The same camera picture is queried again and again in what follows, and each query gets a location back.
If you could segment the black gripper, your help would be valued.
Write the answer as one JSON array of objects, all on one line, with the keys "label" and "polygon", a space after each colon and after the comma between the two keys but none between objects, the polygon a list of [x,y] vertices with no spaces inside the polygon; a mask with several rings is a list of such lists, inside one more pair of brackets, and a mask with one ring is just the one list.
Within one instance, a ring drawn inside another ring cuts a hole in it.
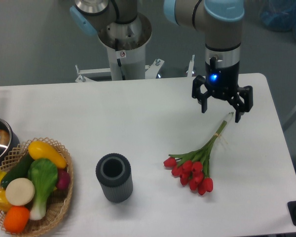
[{"label": "black gripper", "polygon": [[244,113],[248,113],[253,106],[253,87],[238,86],[240,62],[231,67],[212,69],[205,63],[206,77],[196,76],[192,82],[192,98],[201,105],[201,112],[208,108],[207,100],[210,96],[227,100],[235,109],[235,122],[238,123]]}]

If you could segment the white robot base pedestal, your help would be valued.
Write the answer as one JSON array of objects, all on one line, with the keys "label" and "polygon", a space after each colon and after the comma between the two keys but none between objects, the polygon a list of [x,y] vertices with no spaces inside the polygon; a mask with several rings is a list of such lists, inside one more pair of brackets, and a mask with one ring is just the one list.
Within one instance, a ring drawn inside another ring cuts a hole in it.
[{"label": "white robot base pedestal", "polygon": [[161,78],[162,59],[146,64],[146,44],[151,38],[152,28],[144,15],[138,13],[129,24],[113,22],[100,31],[96,31],[80,12],[72,12],[72,17],[84,33],[98,36],[107,50],[110,65],[109,68],[89,70],[80,70],[76,66],[77,82],[91,82],[102,77],[110,77],[113,81]]}]

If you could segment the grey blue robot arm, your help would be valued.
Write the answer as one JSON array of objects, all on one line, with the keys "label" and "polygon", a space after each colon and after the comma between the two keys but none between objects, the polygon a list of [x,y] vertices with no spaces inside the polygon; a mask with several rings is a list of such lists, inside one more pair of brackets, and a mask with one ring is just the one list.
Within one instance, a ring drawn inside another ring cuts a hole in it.
[{"label": "grey blue robot arm", "polygon": [[[239,121],[253,106],[252,87],[238,84],[243,1],[166,0],[163,12],[170,22],[205,35],[206,75],[194,79],[192,97],[203,112],[209,97],[227,101]],[[70,14],[85,34],[97,35],[106,47],[113,80],[145,78],[152,27],[135,0],[77,0]]]}]

